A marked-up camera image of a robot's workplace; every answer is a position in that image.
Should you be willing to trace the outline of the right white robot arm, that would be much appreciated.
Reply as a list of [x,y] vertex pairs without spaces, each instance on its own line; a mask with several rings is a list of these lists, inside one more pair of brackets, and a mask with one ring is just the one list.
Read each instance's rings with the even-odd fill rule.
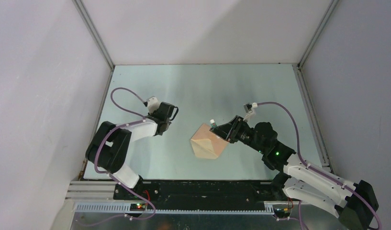
[[278,141],[271,123],[250,127],[242,117],[217,125],[210,120],[210,131],[221,139],[238,141],[262,154],[262,161],[279,173],[273,180],[271,195],[276,200],[298,199],[335,216],[349,230],[369,230],[379,204],[371,184],[354,183],[312,164],[292,148]]

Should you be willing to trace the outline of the white green glue stick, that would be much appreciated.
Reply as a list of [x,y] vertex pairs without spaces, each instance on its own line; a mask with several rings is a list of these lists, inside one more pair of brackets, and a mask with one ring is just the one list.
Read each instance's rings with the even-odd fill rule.
[[210,125],[211,125],[212,128],[216,128],[217,127],[217,124],[216,124],[214,119],[210,120]]

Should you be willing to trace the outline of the tan paper envelope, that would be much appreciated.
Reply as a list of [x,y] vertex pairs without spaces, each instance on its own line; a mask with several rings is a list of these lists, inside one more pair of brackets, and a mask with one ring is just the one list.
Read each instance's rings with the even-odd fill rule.
[[228,142],[210,131],[208,124],[202,124],[190,139],[194,155],[200,159],[217,159],[228,146]]

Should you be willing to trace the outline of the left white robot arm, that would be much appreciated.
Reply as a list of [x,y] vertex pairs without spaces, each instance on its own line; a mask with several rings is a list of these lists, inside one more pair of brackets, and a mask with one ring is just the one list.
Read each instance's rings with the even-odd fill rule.
[[107,174],[126,186],[125,193],[134,200],[142,197],[144,187],[139,183],[142,177],[125,164],[129,145],[163,135],[179,112],[177,106],[166,102],[146,102],[145,105],[148,115],[141,120],[120,125],[109,121],[101,123],[85,154],[97,173]]

